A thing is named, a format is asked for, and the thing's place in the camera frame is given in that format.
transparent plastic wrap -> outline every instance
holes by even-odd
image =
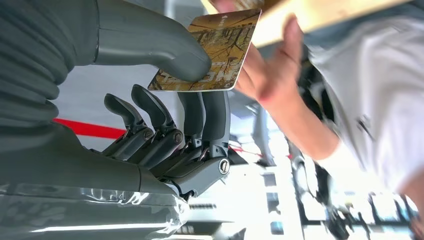
[[[159,240],[187,222],[173,194],[37,184],[0,185],[2,240]]]

robotic hand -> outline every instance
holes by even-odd
[[[179,23],[121,0],[10,0],[0,1],[0,26],[0,199],[13,209],[0,211],[1,239],[166,238],[185,222],[178,195],[201,194],[228,172],[224,92],[197,95],[209,117],[186,128],[187,147],[177,151],[182,132],[139,86],[133,100],[155,133],[113,95],[105,105],[127,131],[100,154],[52,121],[49,100],[74,66],[151,64],[201,79],[211,60]]]

gray robotic arm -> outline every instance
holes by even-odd
[[[75,65],[151,64],[188,82],[198,81],[211,67],[211,59],[181,24],[138,5],[123,0],[36,0],[32,5],[66,27]]]
[[[0,26],[0,182],[142,191],[138,165],[84,149],[48,100],[74,66],[153,64],[201,79],[211,60],[191,34],[121,0],[0,1]]]

card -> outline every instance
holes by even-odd
[[[197,82],[187,82],[159,70],[148,89],[173,92],[233,89],[261,12],[260,9],[250,9],[196,17],[188,31],[212,60],[209,72]]]

human finger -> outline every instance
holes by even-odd
[[[252,79],[242,68],[238,76],[238,80],[235,83],[235,89],[249,98],[256,99],[256,89],[252,84]]]
[[[284,40],[275,51],[274,61],[298,67],[302,58],[303,33],[294,15],[287,21],[283,32]]]
[[[234,4],[234,0],[210,0],[210,3],[220,13],[228,13],[228,12],[236,11],[236,5]]]
[[[258,88],[264,84],[265,61],[259,50],[252,44],[246,53],[243,69],[252,80],[253,85]]]

